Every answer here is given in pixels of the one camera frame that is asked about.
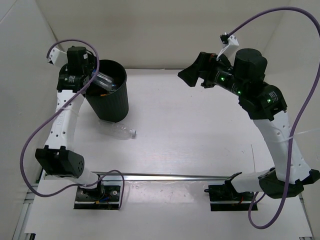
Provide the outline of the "white label clear bottle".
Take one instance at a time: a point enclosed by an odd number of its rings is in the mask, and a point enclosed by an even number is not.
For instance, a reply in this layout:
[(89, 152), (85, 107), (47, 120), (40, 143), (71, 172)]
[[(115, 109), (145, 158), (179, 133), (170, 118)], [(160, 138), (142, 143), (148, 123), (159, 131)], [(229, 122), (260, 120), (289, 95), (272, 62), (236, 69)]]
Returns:
[(117, 85), (117, 84), (112, 84), (110, 92), (113, 93), (113, 92), (115, 92), (115, 91), (116, 91), (117, 89), (119, 89), (119, 88), (120, 88), (119, 85)]

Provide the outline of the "blue label clear bottle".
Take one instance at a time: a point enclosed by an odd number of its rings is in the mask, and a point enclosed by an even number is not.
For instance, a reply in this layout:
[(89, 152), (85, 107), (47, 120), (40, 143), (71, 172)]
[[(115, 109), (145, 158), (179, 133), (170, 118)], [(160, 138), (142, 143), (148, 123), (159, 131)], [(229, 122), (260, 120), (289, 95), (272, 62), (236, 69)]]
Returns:
[(112, 84), (116, 84), (112, 77), (101, 72), (96, 74), (92, 82), (108, 92), (111, 92)]

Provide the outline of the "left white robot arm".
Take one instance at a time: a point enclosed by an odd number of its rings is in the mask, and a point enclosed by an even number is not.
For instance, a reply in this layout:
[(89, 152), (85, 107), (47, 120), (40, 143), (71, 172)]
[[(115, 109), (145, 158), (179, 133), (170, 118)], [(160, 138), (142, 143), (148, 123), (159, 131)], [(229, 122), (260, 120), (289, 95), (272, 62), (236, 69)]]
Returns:
[(87, 189), (93, 200), (100, 200), (105, 188), (98, 183), (99, 176), (85, 167), (84, 157), (74, 151), (74, 135), (85, 92), (81, 89), (89, 82), (95, 67), (94, 57), (83, 46), (72, 46), (66, 53), (53, 48), (49, 59), (61, 66), (57, 83), (56, 116), (43, 148), (35, 158), (48, 175), (67, 178)]

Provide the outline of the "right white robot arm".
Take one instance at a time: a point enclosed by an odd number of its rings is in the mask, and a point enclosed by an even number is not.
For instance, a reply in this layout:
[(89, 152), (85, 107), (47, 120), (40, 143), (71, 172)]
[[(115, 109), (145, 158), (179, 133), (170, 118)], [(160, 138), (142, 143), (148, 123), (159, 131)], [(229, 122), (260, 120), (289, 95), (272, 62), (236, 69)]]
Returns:
[(189, 87), (195, 87), (197, 80), (203, 79), (201, 86), (205, 89), (219, 86), (238, 96), (239, 105), (267, 145), (274, 166), (258, 173), (236, 173), (229, 177), (220, 191), (230, 200), (248, 192), (264, 192), (280, 199), (286, 177), (289, 178), (286, 196), (291, 198), (320, 178), (320, 172), (305, 162), (295, 141), (291, 147), (291, 163), (287, 165), (291, 140), (287, 104), (280, 89), (264, 81), (267, 64), (267, 59), (252, 48), (238, 50), (233, 64), (224, 54), (200, 52), (192, 65), (177, 74)]

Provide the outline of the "clear unlabelled plastic bottle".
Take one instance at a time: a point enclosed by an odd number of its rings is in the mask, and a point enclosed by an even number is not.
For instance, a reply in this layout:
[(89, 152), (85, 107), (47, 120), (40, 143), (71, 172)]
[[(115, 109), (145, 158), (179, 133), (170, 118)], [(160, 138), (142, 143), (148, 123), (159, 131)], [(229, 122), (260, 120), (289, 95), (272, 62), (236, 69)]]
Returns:
[(134, 128), (130, 128), (122, 123), (100, 119), (98, 124), (99, 132), (120, 140), (135, 139), (137, 136), (137, 131)]

